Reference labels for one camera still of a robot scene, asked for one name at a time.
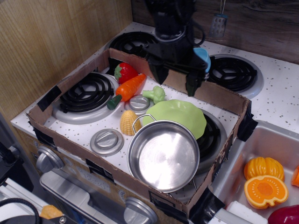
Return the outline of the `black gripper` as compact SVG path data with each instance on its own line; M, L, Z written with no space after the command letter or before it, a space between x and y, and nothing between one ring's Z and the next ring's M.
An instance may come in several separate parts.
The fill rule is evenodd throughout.
M200 47L193 38L172 41L159 39L157 43L143 47L147 52L149 68L159 84L167 79L169 70L187 74L185 86L189 97L194 96L206 79L207 64L194 53L194 48Z

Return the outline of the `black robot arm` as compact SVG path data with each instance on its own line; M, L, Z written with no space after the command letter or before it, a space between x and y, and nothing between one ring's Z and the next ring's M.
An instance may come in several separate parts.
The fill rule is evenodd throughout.
M157 43L144 46L146 59L155 80L162 84L169 70L186 75L185 87L194 96L206 80L207 63L196 55L194 48L203 42L194 42L194 28L202 27L193 21L194 0L147 0L145 5L155 24Z

